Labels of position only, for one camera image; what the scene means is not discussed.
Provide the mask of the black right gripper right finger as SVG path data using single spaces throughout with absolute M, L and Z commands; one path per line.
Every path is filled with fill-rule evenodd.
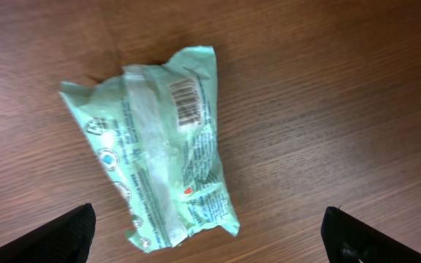
M 330 263 L 421 263 L 421 253 L 337 207 L 327 207 L 321 226 Z

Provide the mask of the light teal wipes packet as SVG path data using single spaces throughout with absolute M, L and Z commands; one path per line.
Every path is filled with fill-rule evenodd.
M 218 152 L 216 53 L 185 47 L 161 65 L 131 64 L 61 98 L 129 207 L 128 240 L 146 253 L 207 229 L 237 235 Z

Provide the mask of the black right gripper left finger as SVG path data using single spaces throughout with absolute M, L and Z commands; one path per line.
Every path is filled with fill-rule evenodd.
M 96 213 L 85 203 L 0 247 L 0 263 L 86 263 Z

